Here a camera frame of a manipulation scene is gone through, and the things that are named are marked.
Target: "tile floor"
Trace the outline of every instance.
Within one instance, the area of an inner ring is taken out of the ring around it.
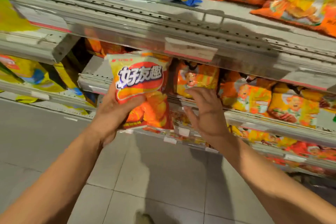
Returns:
[[[87,123],[17,104],[0,103],[0,110],[11,113],[0,118],[1,213]],[[220,155],[118,134],[99,156],[68,223],[133,224],[138,211],[163,224],[273,223]]]

